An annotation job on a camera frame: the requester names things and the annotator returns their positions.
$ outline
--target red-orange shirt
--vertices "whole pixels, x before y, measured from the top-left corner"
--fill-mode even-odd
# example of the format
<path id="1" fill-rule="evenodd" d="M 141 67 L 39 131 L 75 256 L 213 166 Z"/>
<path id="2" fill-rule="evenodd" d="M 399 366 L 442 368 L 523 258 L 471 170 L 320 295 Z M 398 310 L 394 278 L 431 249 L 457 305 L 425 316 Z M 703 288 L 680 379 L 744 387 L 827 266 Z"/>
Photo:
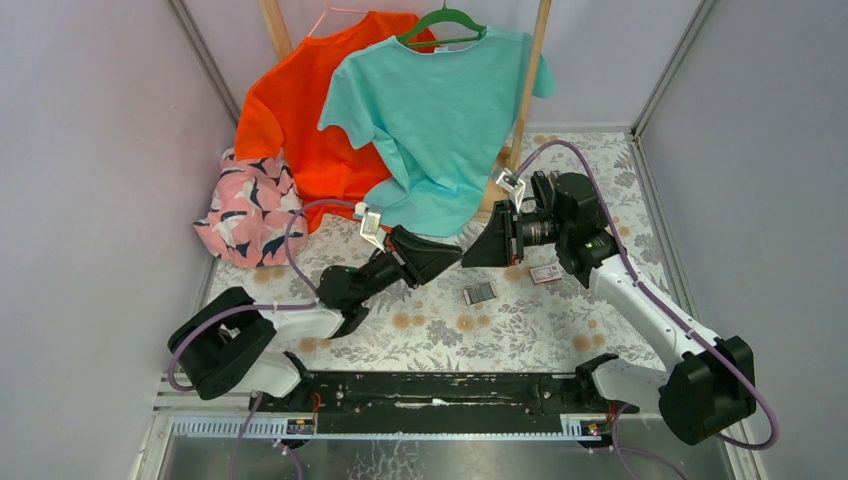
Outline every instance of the red-orange shirt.
<path id="1" fill-rule="evenodd" d="M 391 174 L 373 144 L 354 150 L 341 128 L 318 131 L 330 79 L 349 54 L 406 33 L 417 22 L 413 13 L 372 11 L 328 37 L 304 38 L 247 92 L 236 132 L 236 159 L 275 157 L 282 147 L 304 204 L 322 198 L 362 201 Z M 429 40 L 435 37 L 425 30 L 412 41 Z M 337 205 L 312 208 L 306 212 L 310 232 L 325 213 L 352 215 L 351 209 Z"/>

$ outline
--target red wire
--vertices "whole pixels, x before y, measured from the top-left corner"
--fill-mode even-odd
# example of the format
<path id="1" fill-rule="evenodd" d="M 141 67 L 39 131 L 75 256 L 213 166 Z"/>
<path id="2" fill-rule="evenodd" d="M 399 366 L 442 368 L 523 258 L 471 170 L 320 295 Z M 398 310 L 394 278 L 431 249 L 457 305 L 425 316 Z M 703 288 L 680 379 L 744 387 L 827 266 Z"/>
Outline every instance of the red wire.
<path id="1" fill-rule="evenodd" d="M 315 392 L 312 394 L 312 428 L 315 428 L 315 416 L 318 415 L 318 407 L 321 406 L 321 394 Z"/>
<path id="2" fill-rule="evenodd" d="M 615 402 L 607 404 L 607 423 L 612 423 L 612 419 L 615 417 L 615 410 Z"/>

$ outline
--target camera lens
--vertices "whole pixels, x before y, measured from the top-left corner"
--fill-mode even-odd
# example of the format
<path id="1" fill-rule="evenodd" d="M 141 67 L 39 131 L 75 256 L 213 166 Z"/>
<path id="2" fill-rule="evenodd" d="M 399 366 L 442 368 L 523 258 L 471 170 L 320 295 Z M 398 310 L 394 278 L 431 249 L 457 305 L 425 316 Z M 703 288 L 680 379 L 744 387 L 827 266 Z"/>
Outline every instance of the camera lens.
<path id="1" fill-rule="evenodd" d="M 546 245 L 556 241 L 556 226 L 549 214 L 524 214 L 520 221 L 525 246 Z"/>

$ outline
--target clothes hanger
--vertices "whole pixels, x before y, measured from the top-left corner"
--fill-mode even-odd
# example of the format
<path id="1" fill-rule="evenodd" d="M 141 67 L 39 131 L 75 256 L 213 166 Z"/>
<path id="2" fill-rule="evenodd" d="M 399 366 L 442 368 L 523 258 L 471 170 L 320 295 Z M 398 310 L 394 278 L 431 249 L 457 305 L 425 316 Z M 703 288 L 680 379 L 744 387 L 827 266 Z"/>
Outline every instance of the clothes hanger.
<path id="1" fill-rule="evenodd" d="M 330 10 L 332 10 L 334 12 L 343 12 L 343 13 L 365 13 L 365 14 L 368 13 L 367 10 L 353 10 L 353 9 L 350 9 L 350 8 L 337 8 L 337 7 L 330 5 L 330 0 L 324 0 L 324 12 L 321 13 L 320 17 L 318 17 L 318 21 L 315 22 L 315 26 L 312 27 L 312 30 L 310 30 L 309 33 L 306 34 L 307 37 L 311 37 L 312 34 L 315 33 L 315 29 L 318 28 L 318 25 L 321 25 L 321 21 L 324 20 L 324 17 L 327 16 L 327 12 L 329 12 Z"/>
<path id="2" fill-rule="evenodd" d="M 471 20 L 471 17 L 468 16 L 467 13 L 457 10 L 455 8 L 448 8 L 447 0 L 442 2 L 442 8 L 439 10 L 433 11 L 421 17 L 421 20 L 412 27 L 412 30 L 404 33 L 403 35 L 398 35 L 398 41 L 406 45 L 407 47 L 430 47 L 433 45 L 446 45 L 449 43 L 461 43 L 461 42 L 473 42 L 480 40 L 483 38 L 483 34 L 486 32 L 486 27 L 484 25 L 479 25 Z M 477 36 L 475 37 L 465 37 L 465 38 L 454 38 L 450 40 L 436 40 L 432 42 L 417 42 L 417 43 L 409 43 L 409 40 L 412 37 L 418 35 L 423 32 L 426 28 L 431 25 L 435 25 L 437 23 L 443 22 L 453 22 L 462 25 L 463 27 L 473 30 L 477 32 Z"/>

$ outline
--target floral tablecloth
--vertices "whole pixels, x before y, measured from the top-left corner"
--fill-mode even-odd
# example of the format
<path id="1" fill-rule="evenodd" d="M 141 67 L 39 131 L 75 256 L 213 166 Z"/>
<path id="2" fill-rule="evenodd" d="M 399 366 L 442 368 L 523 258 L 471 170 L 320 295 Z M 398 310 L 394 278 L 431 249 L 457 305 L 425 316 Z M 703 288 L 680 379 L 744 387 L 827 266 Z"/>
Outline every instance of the floral tablecloth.
<path id="1" fill-rule="evenodd" d="M 522 158 L 553 138 L 574 142 L 595 169 L 631 257 L 665 288 L 654 238 L 623 133 L 528 134 Z M 581 171 L 576 157 L 551 147 L 533 170 Z M 440 239 L 469 247 L 485 225 L 469 222 L 456 237 Z M 317 283 L 329 265 L 360 266 L 373 251 L 357 234 L 358 224 L 326 216 L 297 256 L 298 266 Z M 612 306 L 577 280 L 535 286 L 532 267 L 556 262 L 553 246 L 529 250 L 525 262 L 506 269 L 462 269 L 459 264 L 429 284 L 410 291 L 397 282 L 373 297 L 371 313 L 351 335 L 335 340 L 277 338 L 270 348 L 294 352 L 311 370 L 460 370 L 569 372 L 605 351 L 631 363 L 662 368 L 653 349 Z M 467 306 L 462 288 L 486 281 L 498 298 Z M 307 298 L 308 289 L 290 267 L 243 270 L 221 262 L 210 299 L 242 285 L 258 302 Z"/>

